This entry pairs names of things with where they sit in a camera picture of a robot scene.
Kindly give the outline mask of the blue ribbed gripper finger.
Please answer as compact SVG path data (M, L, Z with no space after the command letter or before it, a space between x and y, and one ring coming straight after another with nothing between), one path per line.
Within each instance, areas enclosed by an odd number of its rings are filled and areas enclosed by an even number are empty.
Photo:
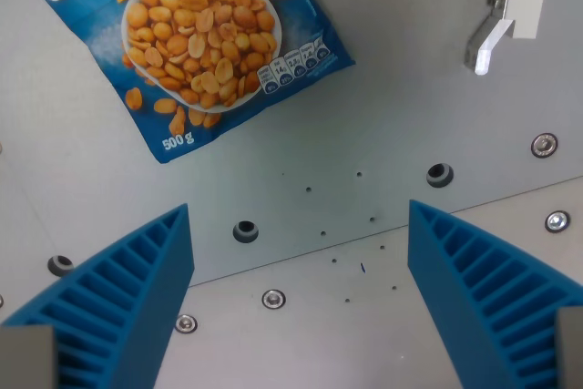
M582 303L580 284L417 200L407 265L464 388L559 386L556 314Z
M78 265L3 324L53 328L59 388L151 388L194 270L182 204Z

